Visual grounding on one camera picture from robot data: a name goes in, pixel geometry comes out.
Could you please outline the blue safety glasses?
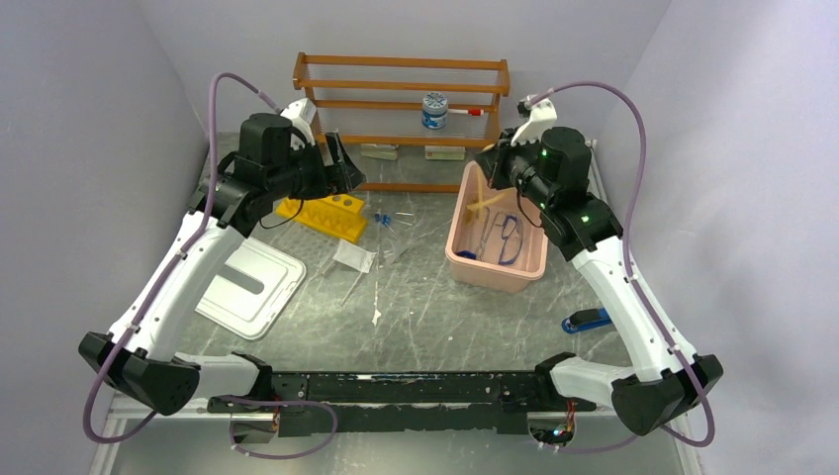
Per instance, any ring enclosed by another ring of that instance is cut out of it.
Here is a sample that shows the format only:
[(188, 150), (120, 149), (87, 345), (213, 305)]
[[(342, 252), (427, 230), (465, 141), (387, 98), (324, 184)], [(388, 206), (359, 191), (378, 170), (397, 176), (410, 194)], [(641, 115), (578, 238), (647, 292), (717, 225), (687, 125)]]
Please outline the blue safety glasses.
[(502, 244), (499, 251), (498, 264), (501, 266), (513, 265), (518, 260), (523, 244), (523, 230), (518, 216), (505, 216), (500, 238)]

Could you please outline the metal crucible tongs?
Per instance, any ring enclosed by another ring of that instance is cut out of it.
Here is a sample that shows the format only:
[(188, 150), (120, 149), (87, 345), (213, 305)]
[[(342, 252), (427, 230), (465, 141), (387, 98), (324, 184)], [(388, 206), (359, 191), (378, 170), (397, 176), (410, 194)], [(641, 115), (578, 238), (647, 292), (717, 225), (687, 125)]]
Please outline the metal crucible tongs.
[(488, 217), (483, 222), (479, 242), (478, 242), (478, 245), (477, 245), (476, 251), (475, 251), (477, 260), (483, 260), (483, 257), (484, 257), (485, 251), (486, 251), (487, 242), (489, 240), (490, 235), (493, 232), (493, 228), (495, 226), (495, 222), (497, 220), (498, 214), (499, 214), (498, 212), (489, 214)]

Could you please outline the graduated cylinder blue base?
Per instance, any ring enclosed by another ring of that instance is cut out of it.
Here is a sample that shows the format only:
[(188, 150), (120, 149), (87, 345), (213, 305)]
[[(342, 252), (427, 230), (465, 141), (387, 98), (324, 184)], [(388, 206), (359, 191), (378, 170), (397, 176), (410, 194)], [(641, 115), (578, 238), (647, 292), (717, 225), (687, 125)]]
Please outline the graduated cylinder blue base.
[(461, 237), (456, 245), (456, 254), (459, 257), (478, 260), (484, 251), (484, 233), (488, 222), (489, 211), (487, 208), (480, 208), (476, 211), (467, 211), (461, 222)]

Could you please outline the tan rubber tubing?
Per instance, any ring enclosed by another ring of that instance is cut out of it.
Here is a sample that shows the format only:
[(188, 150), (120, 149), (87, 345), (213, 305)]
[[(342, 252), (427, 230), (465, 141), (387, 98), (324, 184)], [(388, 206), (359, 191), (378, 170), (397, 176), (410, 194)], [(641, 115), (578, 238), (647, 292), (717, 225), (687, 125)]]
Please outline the tan rubber tubing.
[(513, 193), (512, 188), (504, 190), (490, 189), (484, 175), (478, 171), (475, 175), (476, 195), (466, 205), (464, 220), (469, 225), (474, 222), (485, 222), (489, 207)]

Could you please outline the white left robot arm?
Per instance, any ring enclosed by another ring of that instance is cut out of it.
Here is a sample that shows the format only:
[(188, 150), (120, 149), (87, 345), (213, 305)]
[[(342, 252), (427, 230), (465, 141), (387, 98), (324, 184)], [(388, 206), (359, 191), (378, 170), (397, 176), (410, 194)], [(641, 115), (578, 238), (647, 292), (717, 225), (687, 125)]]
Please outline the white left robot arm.
[(201, 357), (178, 351), (189, 318), (219, 270), (284, 198), (345, 194), (366, 177), (336, 132), (321, 147), (292, 146), (304, 133), (291, 120), (258, 113), (241, 125), (229, 153), (192, 195), (181, 228), (137, 299), (106, 332), (89, 332), (78, 351), (115, 390), (163, 416), (195, 398), (234, 396), (258, 412), (274, 396), (271, 367), (249, 355)]

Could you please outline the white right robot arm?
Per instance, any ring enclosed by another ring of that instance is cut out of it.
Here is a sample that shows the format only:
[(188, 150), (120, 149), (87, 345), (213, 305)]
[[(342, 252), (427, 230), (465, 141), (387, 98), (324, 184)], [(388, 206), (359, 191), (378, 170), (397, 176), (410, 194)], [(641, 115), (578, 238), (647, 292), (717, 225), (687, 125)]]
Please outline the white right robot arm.
[(571, 398), (606, 406), (636, 435), (666, 428), (721, 378), (718, 358), (697, 353), (632, 269), (617, 216), (589, 190), (592, 154), (582, 134), (553, 127), (524, 144), (513, 136), (501, 132), (477, 164), (492, 189), (512, 188), (536, 208), (540, 228), (596, 292), (631, 361), (610, 366), (560, 353), (541, 364), (536, 402), (547, 410)]

